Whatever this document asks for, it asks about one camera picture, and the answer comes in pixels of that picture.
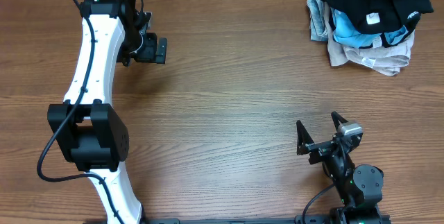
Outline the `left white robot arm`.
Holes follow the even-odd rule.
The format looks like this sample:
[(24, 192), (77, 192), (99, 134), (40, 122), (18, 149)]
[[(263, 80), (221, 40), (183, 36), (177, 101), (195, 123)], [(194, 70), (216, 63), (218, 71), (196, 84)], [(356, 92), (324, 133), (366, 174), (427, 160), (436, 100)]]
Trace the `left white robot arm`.
[[(51, 104), (47, 120), (53, 132), (37, 162), (47, 182), (89, 178), (106, 212), (106, 223), (147, 223), (126, 170), (129, 133), (112, 106), (117, 64), (132, 61), (164, 64), (167, 39), (149, 32), (151, 12), (141, 0), (75, 1), (82, 17), (83, 38), (76, 71), (61, 104)], [(50, 178), (42, 165), (53, 143), (78, 174)]]

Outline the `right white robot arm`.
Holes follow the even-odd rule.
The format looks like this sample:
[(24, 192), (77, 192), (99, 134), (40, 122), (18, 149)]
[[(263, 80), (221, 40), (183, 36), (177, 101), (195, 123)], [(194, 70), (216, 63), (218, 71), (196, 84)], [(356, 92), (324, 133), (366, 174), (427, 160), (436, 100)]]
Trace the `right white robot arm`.
[[(326, 224), (391, 224), (389, 215), (383, 215), (378, 203), (383, 198), (384, 172), (369, 164), (355, 165), (350, 152), (360, 145), (363, 128), (354, 121), (331, 113), (336, 132), (332, 139), (315, 143), (301, 121), (297, 127), (297, 154), (309, 155), (309, 163), (321, 163), (332, 184), (315, 195), (305, 206), (296, 223)], [(332, 208), (328, 214), (309, 215), (309, 207), (324, 193), (335, 188), (342, 207)]]

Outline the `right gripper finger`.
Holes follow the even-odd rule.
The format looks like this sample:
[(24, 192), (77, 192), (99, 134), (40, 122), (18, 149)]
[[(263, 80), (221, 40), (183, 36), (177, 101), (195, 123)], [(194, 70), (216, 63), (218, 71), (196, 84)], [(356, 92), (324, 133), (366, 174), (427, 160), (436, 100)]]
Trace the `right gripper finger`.
[(297, 155), (306, 155), (311, 152), (311, 146), (314, 144), (313, 139), (307, 132), (301, 120), (296, 122), (297, 128)]
[(348, 122), (337, 111), (333, 111), (331, 113), (331, 118), (333, 120), (335, 130), (339, 130), (341, 125)]

